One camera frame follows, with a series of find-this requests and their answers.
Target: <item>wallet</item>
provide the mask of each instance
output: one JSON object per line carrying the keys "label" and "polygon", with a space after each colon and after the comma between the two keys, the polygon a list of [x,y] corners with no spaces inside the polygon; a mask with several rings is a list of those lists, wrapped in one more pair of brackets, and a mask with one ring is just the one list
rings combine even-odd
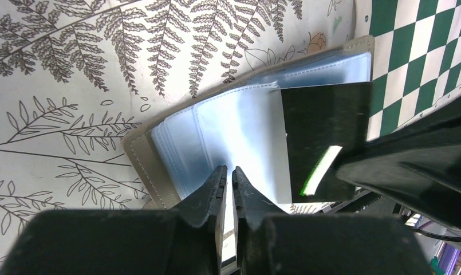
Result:
{"label": "wallet", "polygon": [[373,46],[373,37],[360,37],[250,72],[129,133],[124,151],[151,195],[148,208],[176,205],[218,165],[242,167],[274,203],[293,202],[282,93],[370,81]]}

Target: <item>orange flower drawing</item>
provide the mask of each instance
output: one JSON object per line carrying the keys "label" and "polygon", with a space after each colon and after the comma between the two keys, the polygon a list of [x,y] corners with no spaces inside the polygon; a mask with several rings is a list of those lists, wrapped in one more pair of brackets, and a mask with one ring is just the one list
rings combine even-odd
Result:
{"label": "orange flower drawing", "polygon": [[326,47],[326,37],[324,33],[317,33],[313,38],[311,38],[311,33],[309,33],[309,45],[308,45],[306,54],[310,54],[310,53],[317,52],[319,50],[323,50],[325,47]]}

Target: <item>purple object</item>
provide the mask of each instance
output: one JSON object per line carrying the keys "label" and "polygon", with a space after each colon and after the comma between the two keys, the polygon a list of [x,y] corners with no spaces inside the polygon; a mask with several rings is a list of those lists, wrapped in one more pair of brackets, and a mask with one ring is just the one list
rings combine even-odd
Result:
{"label": "purple object", "polygon": [[453,246],[449,244],[445,245],[443,255],[441,255],[441,259],[439,259],[438,267],[445,271],[446,275],[451,275],[453,273],[459,252],[460,251]]}

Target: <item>open wallet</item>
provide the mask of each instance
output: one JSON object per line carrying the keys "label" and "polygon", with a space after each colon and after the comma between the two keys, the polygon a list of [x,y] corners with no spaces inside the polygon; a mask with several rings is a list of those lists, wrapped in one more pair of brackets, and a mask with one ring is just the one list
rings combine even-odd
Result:
{"label": "open wallet", "polygon": [[241,167],[277,205],[351,198],[354,186],[317,163],[365,144],[373,49],[364,36],[252,71],[129,133],[123,147],[151,195],[147,208],[171,208],[222,165]]}

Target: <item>botanical print fabric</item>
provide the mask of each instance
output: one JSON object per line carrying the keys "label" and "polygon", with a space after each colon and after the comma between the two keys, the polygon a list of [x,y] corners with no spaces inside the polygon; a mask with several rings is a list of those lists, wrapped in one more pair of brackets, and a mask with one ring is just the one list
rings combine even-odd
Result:
{"label": "botanical print fabric", "polygon": [[352,0],[0,1],[0,266],[39,211],[150,200],[120,146],[147,118],[353,23]]}

